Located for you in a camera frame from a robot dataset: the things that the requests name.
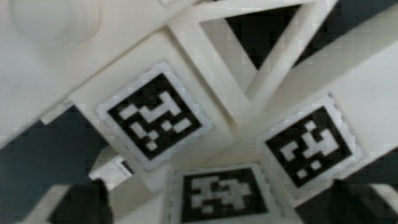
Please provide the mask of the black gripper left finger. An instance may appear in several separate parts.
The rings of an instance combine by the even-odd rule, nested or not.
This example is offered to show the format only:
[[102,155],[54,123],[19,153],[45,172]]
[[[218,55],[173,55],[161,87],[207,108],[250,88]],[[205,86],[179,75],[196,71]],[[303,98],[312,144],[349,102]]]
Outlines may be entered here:
[[102,180],[52,185],[19,224],[113,224]]

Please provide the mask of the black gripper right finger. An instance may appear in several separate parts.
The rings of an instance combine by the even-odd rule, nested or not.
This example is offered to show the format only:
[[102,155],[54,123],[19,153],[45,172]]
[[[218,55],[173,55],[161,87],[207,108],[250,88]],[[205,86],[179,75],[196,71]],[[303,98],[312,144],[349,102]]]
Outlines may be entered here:
[[296,211],[303,224],[398,224],[398,183],[335,180]]

